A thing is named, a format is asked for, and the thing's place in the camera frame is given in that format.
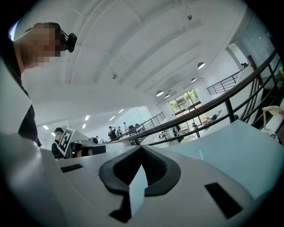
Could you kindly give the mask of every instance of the white paper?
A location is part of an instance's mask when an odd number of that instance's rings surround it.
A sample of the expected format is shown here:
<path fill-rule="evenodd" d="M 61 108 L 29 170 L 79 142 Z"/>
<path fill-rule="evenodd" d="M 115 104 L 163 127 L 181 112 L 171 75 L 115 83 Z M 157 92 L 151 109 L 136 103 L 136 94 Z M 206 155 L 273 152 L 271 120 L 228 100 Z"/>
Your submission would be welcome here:
<path fill-rule="evenodd" d="M 129 185 L 129 197 L 132 217 L 144 202 L 146 187 L 148 187 L 147 177 L 145 170 L 141 165 L 136 176 Z"/>

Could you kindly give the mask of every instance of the cap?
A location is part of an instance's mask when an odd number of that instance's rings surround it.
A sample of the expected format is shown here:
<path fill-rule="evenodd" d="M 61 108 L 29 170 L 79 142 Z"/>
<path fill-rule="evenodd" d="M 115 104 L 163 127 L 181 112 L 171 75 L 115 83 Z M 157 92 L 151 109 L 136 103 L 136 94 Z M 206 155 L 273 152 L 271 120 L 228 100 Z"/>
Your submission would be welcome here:
<path fill-rule="evenodd" d="M 64 130 L 63 130 L 62 128 L 56 128 L 56 129 L 54 130 L 54 133 L 58 133 L 58 132 L 64 133 Z"/>

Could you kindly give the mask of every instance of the window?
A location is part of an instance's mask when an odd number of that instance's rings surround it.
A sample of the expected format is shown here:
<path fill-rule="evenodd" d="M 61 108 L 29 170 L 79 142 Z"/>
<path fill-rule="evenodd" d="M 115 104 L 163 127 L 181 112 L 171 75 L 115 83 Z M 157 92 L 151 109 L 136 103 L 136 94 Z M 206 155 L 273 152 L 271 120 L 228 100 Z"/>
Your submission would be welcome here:
<path fill-rule="evenodd" d="M 175 98 L 175 100 L 177 101 L 177 104 L 181 110 L 193 104 L 187 92 L 178 96 L 177 98 Z"/>
<path fill-rule="evenodd" d="M 169 105 L 175 114 L 181 111 L 175 99 L 173 99 L 172 101 L 169 101 Z"/>
<path fill-rule="evenodd" d="M 169 101 L 169 105 L 172 108 L 176 118 L 185 115 L 191 111 L 202 106 L 200 99 L 194 90 L 194 88 L 189 91 L 183 93 L 182 95 L 176 97 L 175 99 Z M 206 117 L 206 114 L 203 113 L 198 117 L 188 120 L 180 124 L 181 128 L 186 128 L 186 125 L 193 130 L 192 123 L 197 125 L 201 125 L 202 119 Z"/>
<path fill-rule="evenodd" d="M 200 99 L 199 99 L 198 95 L 196 94 L 194 88 L 189 90 L 187 93 L 189 94 L 189 96 L 190 96 L 190 98 L 191 98 L 193 103 L 196 103 L 196 102 L 200 101 Z"/>

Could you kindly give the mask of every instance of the headset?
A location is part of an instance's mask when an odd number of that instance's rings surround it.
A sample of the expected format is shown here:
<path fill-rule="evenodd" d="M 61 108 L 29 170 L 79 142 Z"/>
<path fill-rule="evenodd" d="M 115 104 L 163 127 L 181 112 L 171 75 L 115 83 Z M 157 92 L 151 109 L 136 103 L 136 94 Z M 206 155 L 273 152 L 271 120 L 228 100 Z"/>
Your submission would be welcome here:
<path fill-rule="evenodd" d="M 62 33 L 64 34 L 64 38 L 65 38 L 65 45 L 64 45 L 63 50 L 64 51 L 68 50 L 70 53 L 72 53 L 74 51 L 75 44 L 77 42 L 77 36 L 74 33 L 70 33 L 69 36 L 67 36 L 67 34 L 63 31 Z"/>
<path fill-rule="evenodd" d="M 55 28 L 55 29 L 60 29 L 60 51 L 65 51 L 68 50 L 70 53 L 74 51 L 75 44 L 77 42 L 77 36 L 74 33 L 70 33 L 70 35 L 67 35 L 63 30 L 60 28 L 59 24 L 53 23 L 53 22 L 48 22 L 44 23 L 46 26 L 49 28 Z M 35 28 L 36 26 L 33 25 L 29 29 L 27 29 L 25 32 L 28 32 L 29 30 Z"/>

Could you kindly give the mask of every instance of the man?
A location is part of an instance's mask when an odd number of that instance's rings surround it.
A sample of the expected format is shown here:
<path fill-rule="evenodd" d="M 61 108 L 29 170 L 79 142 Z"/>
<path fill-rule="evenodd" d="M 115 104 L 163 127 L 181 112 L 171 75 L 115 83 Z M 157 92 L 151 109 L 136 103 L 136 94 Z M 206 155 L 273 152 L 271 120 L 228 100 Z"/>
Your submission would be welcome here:
<path fill-rule="evenodd" d="M 22 73 L 49 62 L 49 57 L 60 56 L 60 51 L 66 50 L 66 43 L 64 33 L 57 23 L 36 23 L 15 41 L 5 37 L 1 44 L 1 55 L 10 74 L 28 96 L 22 86 Z M 35 112 L 31 106 L 18 134 L 41 146 L 34 117 Z"/>
<path fill-rule="evenodd" d="M 111 141 L 115 138 L 117 138 L 116 134 L 115 134 L 115 131 L 116 131 L 116 127 L 108 127 L 109 128 L 109 133 L 108 133 L 108 139 Z"/>
<path fill-rule="evenodd" d="M 59 151 L 58 149 L 58 145 L 59 145 L 59 142 L 61 140 L 61 137 L 64 133 L 64 130 L 62 128 L 56 128 L 55 131 L 54 131 L 54 134 L 55 134 L 55 140 L 51 146 L 51 152 L 52 154 L 54 155 L 54 158 L 55 159 L 60 159 L 60 158 L 64 158 L 64 155 L 61 153 L 61 151 Z"/>
<path fill-rule="evenodd" d="M 98 140 L 99 144 L 104 144 L 105 143 L 103 139 L 99 139 L 99 136 L 96 136 L 96 139 Z"/>
<path fill-rule="evenodd" d="M 124 122 L 123 124 L 124 124 L 124 132 L 128 132 L 128 130 L 129 130 L 129 125 L 126 124 L 125 122 Z"/>

